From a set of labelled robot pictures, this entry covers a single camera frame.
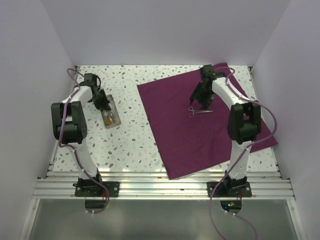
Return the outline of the orange bandage strip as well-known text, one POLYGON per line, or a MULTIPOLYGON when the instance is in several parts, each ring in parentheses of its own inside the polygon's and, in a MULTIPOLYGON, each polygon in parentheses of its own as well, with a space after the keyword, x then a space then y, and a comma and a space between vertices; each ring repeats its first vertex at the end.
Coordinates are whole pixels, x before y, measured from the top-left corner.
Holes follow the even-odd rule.
POLYGON ((113 118, 113 117, 111 117, 111 116, 107 116, 106 118, 105 118, 105 125, 106 126, 111 126, 111 125, 114 125, 114 124, 116 124, 117 123, 117 121, 115 120, 115 118, 113 118))

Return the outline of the silver surgical scissors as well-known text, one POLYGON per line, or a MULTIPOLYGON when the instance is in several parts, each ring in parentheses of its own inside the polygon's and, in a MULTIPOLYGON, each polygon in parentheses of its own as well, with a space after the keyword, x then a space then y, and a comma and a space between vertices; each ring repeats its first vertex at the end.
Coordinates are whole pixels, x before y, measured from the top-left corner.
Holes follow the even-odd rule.
POLYGON ((113 115, 113 112, 112 112, 111 110, 108 110, 108 111, 106 112, 106 117, 107 117, 107 116, 110 116, 110 117, 115 118, 114 115, 113 115))

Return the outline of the silver hemostat forceps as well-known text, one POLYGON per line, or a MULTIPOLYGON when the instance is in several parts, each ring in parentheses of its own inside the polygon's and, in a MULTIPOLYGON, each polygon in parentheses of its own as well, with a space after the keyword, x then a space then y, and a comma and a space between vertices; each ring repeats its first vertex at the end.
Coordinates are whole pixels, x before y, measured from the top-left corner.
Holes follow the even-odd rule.
POLYGON ((212 113, 212 110, 195 110, 193 107, 188 107, 189 117, 193 118, 196 114, 212 113))

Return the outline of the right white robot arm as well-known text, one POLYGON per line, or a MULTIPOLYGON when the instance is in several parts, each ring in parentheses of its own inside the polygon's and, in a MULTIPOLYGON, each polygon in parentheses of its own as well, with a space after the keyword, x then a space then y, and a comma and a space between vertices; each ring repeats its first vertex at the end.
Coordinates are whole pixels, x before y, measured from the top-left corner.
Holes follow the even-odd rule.
POLYGON ((212 194, 224 192, 227 196, 235 196, 239 191, 246 188, 247 164, 250 150, 257 136, 262 130, 261 106, 249 100, 229 81, 230 74, 216 72, 212 65, 204 65, 200 68, 201 82, 189 98, 190 103, 197 101, 201 108, 191 111, 190 117, 195 114, 208 113, 209 106, 215 96, 218 96, 229 109, 227 122, 227 134, 231 139, 230 163, 223 178, 215 184, 212 194))

